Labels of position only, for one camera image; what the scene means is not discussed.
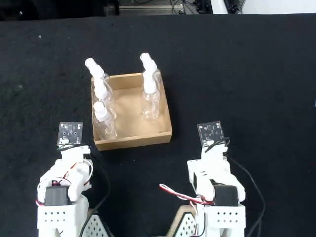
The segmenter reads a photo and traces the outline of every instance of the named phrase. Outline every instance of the black cloth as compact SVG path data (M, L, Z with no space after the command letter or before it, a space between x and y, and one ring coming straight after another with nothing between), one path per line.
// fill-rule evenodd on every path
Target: black cloth
M82 121L92 143L93 57L110 75L142 71L149 52L162 71L169 144L106 151L112 184L100 215L117 237L166 234L193 195L187 160L199 158L197 123L220 120L229 155L253 174L267 203L263 237L314 236L316 15L199 15L0 23L0 236L36 236L36 187L54 164L59 122ZM261 210L248 176L247 229ZM86 192L94 206L101 176Z

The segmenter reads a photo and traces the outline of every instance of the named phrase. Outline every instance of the black cable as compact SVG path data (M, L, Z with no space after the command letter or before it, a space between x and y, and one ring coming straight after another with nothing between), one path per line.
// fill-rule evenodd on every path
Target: black cable
M148 3L150 3L151 1L153 1L153 0L147 0L147 1L137 1L137 0L134 0L134 2L137 3L137 4L148 4Z
M199 236L190 236L190 237L201 237L204 234L204 232L205 232L205 226L206 226L206 215L204 213L204 228L203 228L202 234L200 234Z
M189 6L187 5L187 3L190 3L190 2L187 2L186 0L183 0L183 4L188 8L188 10L194 15L194 12L189 8Z
M97 158L95 158L95 157L94 157L93 155L91 155L91 154L89 154L89 155L90 155L92 161L93 161L94 163L96 163L96 164L99 165L99 167L100 167L102 173L104 174L105 181L106 181L107 186L108 186L108 191L107 191L107 193L104 195L104 197L101 199L101 201L92 209L92 211L90 212L90 214L87 216L87 219L86 219L86 221L84 222L84 224L83 224L83 226L82 226L82 229L81 229L81 231L80 231L79 237L82 237L83 232L84 232L84 229L85 229L86 225L88 224L88 222L89 222L91 216L92 216L93 214L95 214L95 212L99 209L99 207L100 207L100 206L104 203L104 201L108 198L108 196L109 196L109 194L110 194L110 190L111 190L111 184L110 184L108 175L107 175L107 173L105 172L103 166L98 162Z
M229 137L224 137L222 139L217 140L212 145L208 146L208 148L205 150L205 153L207 153L209 150L211 150L216 145L220 144L221 142L225 142L225 147L228 146L228 144L231 142Z
M265 203L265 200L262 196L262 193L260 191L260 189L258 188L256 182L254 181L254 179L252 178L251 174L249 173L249 171L243 167L241 164L239 164L237 161L235 161L233 158L229 158L229 160L231 160L233 163L235 163L240 169L242 169L244 172L246 172L248 174L248 176L250 177L253 185L255 186L260 198L261 198L261 201L262 201L262 210L261 210L261 213L257 219L257 221L251 226L248 234L246 235L246 237L251 237L253 231L256 229L256 227L258 226L258 234L257 234L257 237L260 237L260 233L261 233L261 222L262 222L262 217L266 211L266 203Z
M66 150L69 150L71 148L75 148L75 147L83 147L83 146L89 146L88 143L82 143L82 144L74 144L74 145L70 145L68 147L65 147L65 146L68 146L67 144L61 146L61 147L58 147L57 150L59 152L63 152L63 151L66 151Z
M178 3L178 1L179 1L179 0L177 0L177 1L174 3L174 5L172 5L172 0L170 0L170 4L171 4L171 6L172 6L172 8L171 8L172 14L177 14L177 12L175 11L174 7L175 7L175 5Z

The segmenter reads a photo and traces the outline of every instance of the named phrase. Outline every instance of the circuit board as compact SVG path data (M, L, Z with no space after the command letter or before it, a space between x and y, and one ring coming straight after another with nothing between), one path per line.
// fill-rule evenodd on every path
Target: circuit board
M61 122L59 123L59 132L57 145L75 145L81 144L82 122Z
M197 129L202 147L208 147L214 142L224 138L220 121L198 124Z

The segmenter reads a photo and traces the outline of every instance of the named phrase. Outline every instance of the red and white wire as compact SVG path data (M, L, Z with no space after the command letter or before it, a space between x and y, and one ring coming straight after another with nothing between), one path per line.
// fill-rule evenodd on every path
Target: red and white wire
M165 184L159 184L159 187L170 194L176 195L179 199L182 199L182 200L190 200L193 203L199 203L202 205L212 205L214 203L212 201L204 201L203 197L190 197L188 195L178 193Z

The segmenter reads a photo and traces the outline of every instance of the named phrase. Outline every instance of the perforated plate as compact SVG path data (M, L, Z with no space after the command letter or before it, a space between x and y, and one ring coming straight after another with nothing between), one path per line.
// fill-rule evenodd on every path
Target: perforated plate
M85 237L109 237L98 215L92 215L86 225Z
M195 234L196 221L191 213L184 213L173 237L190 237Z

